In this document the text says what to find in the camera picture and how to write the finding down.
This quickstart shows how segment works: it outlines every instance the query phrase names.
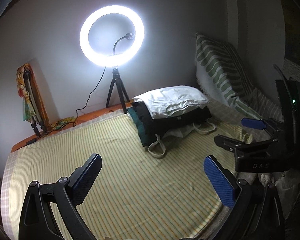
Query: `black folded garment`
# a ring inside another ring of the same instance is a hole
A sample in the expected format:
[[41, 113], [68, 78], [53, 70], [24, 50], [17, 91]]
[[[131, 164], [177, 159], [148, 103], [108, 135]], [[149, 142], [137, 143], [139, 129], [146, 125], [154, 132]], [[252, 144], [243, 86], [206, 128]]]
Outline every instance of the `black folded garment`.
[[157, 134], [162, 137], [170, 129], [180, 128], [193, 123], [202, 124], [211, 117], [211, 113], [206, 106], [204, 109], [199, 107], [180, 116], [152, 119], [144, 102], [133, 102], [131, 104], [133, 109], [137, 112], [140, 121], [143, 123], [146, 135], [148, 136]]

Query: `stack of folded clothes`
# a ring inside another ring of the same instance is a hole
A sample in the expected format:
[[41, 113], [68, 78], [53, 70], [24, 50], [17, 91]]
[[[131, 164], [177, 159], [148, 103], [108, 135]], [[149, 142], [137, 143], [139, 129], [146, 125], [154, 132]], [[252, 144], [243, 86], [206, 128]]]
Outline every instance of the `stack of folded clothes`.
[[[146, 92], [133, 98], [128, 112], [133, 119], [143, 147], [155, 158], [163, 158], [166, 148], [162, 138], [183, 138], [192, 130], [207, 134], [216, 129], [202, 131], [198, 128], [211, 117], [207, 107], [209, 99], [198, 89], [189, 86], [166, 87]], [[162, 154], [152, 150], [159, 144]]]

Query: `tripod leg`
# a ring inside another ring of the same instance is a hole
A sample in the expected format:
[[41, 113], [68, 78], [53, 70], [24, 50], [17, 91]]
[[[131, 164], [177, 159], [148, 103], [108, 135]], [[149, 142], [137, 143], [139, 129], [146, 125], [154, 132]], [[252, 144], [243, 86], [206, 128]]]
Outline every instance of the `tripod leg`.
[[117, 90], [118, 90], [118, 93], [119, 93], [120, 103], [121, 103], [123, 112], [126, 114], [128, 111], [127, 111], [127, 108], [126, 108], [126, 103], [124, 101], [120, 80], [116, 79], [115, 84], [117, 85]]
[[111, 81], [111, 84], [110, 84], [109, 93], [108, 93], [106, 108], [109, 107], [109, 102], [110, 102], [110, 98], [111, 98], [111, 93], [112, 93], [112, 90], [113, 90], [114, 82], [115, 82], [115, 78], [112, 78], [112, 81]]
[[121, 83], [122, 91], [123, 91], [123, 93], [124, 93], [124, 95], [125, 95], [125, 97], [127, 99], [127, 102], [129, 102], [130, 101], [129, 100], [129, 96], [128, 96], [127, 92], [126, 92], [126, 89], [124, 88], [124, 85], [123, 85], [123, 82], [122, 82], [121, 78], [119, 78], [119, 80], [120, 80], [120, 83]]

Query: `white strap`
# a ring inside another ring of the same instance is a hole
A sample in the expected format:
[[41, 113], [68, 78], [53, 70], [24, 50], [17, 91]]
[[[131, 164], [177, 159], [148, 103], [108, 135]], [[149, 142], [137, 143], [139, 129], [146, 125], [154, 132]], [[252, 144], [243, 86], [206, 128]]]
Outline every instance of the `white strap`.
[[197, 127], [194, 125], [194, 123], [193, 123], [192, 125], [193, 125], [194, 129], [195, 129], [198, 133], [200, 133], [200, 134], [208, 134], [208, 133], [214, 131], [214, 130], [217, 128], [216, 125], [215, 125], [214, 123], [211, 123], [211, 122], [209, 122], [208, 120], [207, 120], [207, 123], [208, 123], [208, 124], [211, 124], [212, 127], [213, 127], [212, 129], [207, 130], [207, 131], [200, 130], [199, 128], [197, 128]]
[[[166, 147], [164, 146], [163, 142], [160, 140], [160, 136], [159, 135], [155, 135], [157, 137], [157, 140], [150, 144], [150, 146], [148, 147], [148, 152], [154, 157], [154, 158], [157, 158], [157, 159], [162, 159], [165, 157], [166, 155]], [[159, 144], [163, 153], [162, 154], [155, 154], [154, 152], [152, 152], [152, 150], [154, 149], [154, 147]]]

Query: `bed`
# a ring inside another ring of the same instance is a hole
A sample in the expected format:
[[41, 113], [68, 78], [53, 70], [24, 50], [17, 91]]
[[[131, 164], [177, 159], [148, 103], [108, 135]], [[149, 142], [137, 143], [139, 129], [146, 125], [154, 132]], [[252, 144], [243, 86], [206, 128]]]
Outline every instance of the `bed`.
[[[9, 155], [1, 194], [3, 226], [18, 239], [23, 199], [29, 183], [41, 184], [69, 176], [91, 153], [103, 158], [103, 168], [86, 200], [77, 207], [97, 239], [180, 239], [202, 234], [221, 202], [203, 172], [205, 156], [213, 154], [234, 172], [232, 154], [216, 147], [214, 136], [224, 134], [247, 142], [263, 140], [263, 131], [238, 125], [242, 115], [215, 100], [209, 109], [217, 130], [192, 132], [166, 143], [168, 154], [154, 159], [144, 151], [138, 131], [121, 110], [104, 114], [61, 131]], [[57, 223], [71, 239], [55, 205]]]

